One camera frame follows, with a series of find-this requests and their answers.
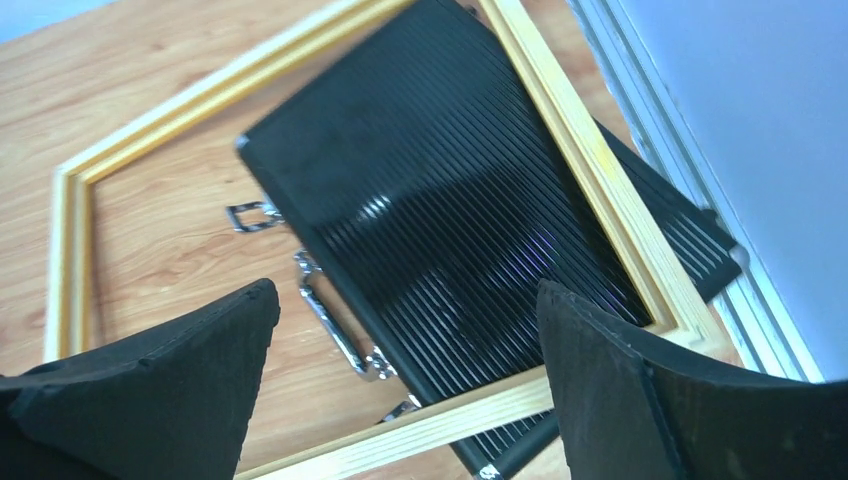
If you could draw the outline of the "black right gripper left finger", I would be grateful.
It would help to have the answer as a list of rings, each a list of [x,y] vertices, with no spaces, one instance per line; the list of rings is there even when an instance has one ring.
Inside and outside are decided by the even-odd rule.
[[[259,279],[1,380],[5,479],[230,479],[280,315]]]

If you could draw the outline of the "light wooden picture frame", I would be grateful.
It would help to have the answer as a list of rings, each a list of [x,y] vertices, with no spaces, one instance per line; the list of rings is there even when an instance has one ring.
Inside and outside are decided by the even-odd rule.
[[[53,177],[45,360],[88,349],[90,189],[96,182],[401,8],[399,1],[331,3],[60,164]],[[522,4],[485,1],[482,9],[648,308],[651,332],[704,355],[726,350],[729,340],[720,323]],[[294,479],[315,473],[343,479],[552,405],[547,372],[537,367],[254,468],[247,477]]]

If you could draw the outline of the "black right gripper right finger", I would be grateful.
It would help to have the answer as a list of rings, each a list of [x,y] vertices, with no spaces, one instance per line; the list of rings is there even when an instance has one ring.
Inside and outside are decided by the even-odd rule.
[[[847,384],[680,347],[544,280],[537,323],[575,479],[843,479]]]

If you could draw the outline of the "black ribbed frame backing board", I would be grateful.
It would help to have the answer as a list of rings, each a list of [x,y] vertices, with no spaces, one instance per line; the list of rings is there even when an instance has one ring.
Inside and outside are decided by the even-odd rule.
[[[238,153],[423,406],[543,361],[541,280],[651,318],[496,36],[417,1]]]

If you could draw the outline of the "aluminium rail right table edge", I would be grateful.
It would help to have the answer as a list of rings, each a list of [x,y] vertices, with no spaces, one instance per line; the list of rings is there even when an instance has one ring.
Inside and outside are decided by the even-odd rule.
[[[762,373],[821,382],[824,377],[662,80],[623,4],[575,0],[577,18],[643,158],[678,190],[715,213],[739,243],[742,274],[712,305],[743,364]]]

